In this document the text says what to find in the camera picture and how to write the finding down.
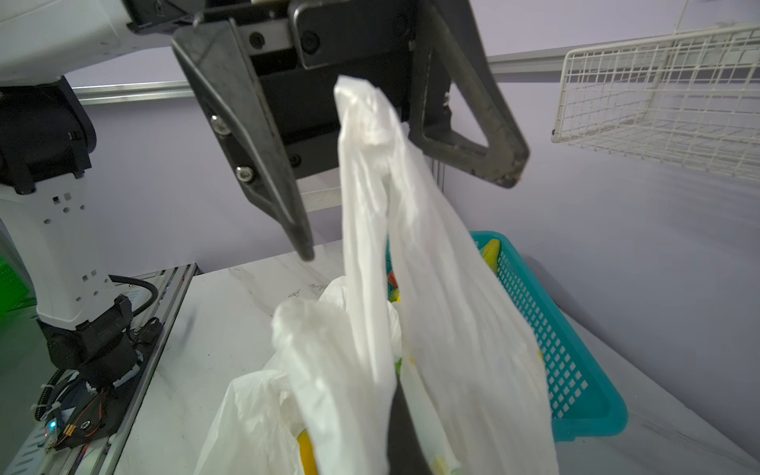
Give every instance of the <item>green plastic basket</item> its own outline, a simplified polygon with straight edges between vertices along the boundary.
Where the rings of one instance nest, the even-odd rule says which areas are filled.
[[[16,309],[29,294],[29,289],[5,259],[0,258],[0,316]]]
[[[497,275],[533,327],[543,353],[554,440],[564,442],[622,432],[628,423],[625,402],[515,247],[493,231],[470,234],[478,249],[491,239],[502,244]],[[386,260],[386,270],[390,272],[390,249]],[[388,285],[388,297],[392,289]]]

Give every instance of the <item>cable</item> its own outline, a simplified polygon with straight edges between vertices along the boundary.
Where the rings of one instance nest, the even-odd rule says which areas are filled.
[[[52,377],[48,381],[48,384],[45,385],[45,388],[43,389],[42,394],[40,394],[40,399],[37,400],[36,408],[34,409],[34,420],[42,420],[46,412],[45,408],[48,406],[50,393],[52,393],[53,387],[61,378],[61,376],[63,376],[64,371],[65,371],[64,369],[57,369],[52,374]]]
[[[150,298],[148,301],[141,306],[137,308],[137,310],[134,310],[132,312],[132,316],[136,317],[140,315],[142,312],[144,312],[148,307],[153,305],[153,302],[158,299],[158,289],[156,286],[154,286],[152,283],[147,282],[145,280],[140,279],[134,279],[132,277],[124,277],[122,275],[109,275],[108,277],[111,277],[112,282],[116,283],[128,283],[129,285],[136,285],[138,287],[143,287],[144,289],[148,289],[150,291]]]

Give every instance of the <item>plastic basket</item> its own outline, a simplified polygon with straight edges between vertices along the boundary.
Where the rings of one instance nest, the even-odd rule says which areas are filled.
[[[625,402],[517,250],[502,234],[493,231],[470,234],[478,249],[491,239],[498,239],[502,244],[498,277],[533,327],[543,353],[554,440],[571,441],[576,437],[602,437],[622,432],[628,422]],[[386,269],[390,272],[389,251],[386,259]]]
[[[13,268],[0,258],[0,316],[16,308],[29,293],[24,282],[16,275]]]

